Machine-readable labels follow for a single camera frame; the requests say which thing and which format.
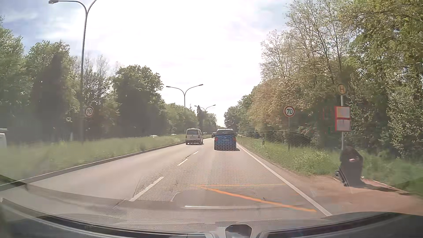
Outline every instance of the roadside grass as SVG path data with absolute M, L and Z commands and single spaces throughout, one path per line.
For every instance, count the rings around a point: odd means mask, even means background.
M 184 140 L 185 135 L 175 135 L 8 146 L 0 149 L 0 175 L 20 180 Z
M 334 176 L 334 170 L 340 164 L 340 151 L 319 150 L 313 147 L 291 147 L 288 151 L 287 144 L 266 141 L 262 145 L 260 139 L 240 136 L 237 141 L 263 159 L 306 176 Z M 423 164 L 370 155 L 362 150 L 359 150 L 359 153 L 364 158 L 364 178 L 423 196 Z

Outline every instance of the blue car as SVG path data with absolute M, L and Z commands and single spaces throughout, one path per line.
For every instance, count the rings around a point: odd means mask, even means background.
M 214 136 L 215 150 L 236 150 L 236 133 L 233 129 L 218 129 Z

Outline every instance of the person in black clothing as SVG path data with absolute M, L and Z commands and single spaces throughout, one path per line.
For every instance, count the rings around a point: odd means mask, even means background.
M 341 165 L 339 172 L 341 174 L 344 186 L 361 187 L 366 185 L 361 180 L 363 170 L 363 156 L 351 146 L 346 146 L 339 157 Z

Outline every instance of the car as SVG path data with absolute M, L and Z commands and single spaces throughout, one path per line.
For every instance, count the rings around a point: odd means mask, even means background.
M 233 129 L 218 129 L 214 136 L 215 150 L 236 150 L 236 133 Z
M 185 144 L 203 144 L 203 134 L 198 128 L 187 129 Z

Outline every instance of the white vehicle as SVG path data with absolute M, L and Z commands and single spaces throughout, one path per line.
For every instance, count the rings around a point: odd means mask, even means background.
M 203 134 L 198 128 L 187 129 L 185 144 L 203 144 Z
M 7 142 L 6 142 L 6 134 L 0 133 L 0 149 L 4 148 L 6 149 Z

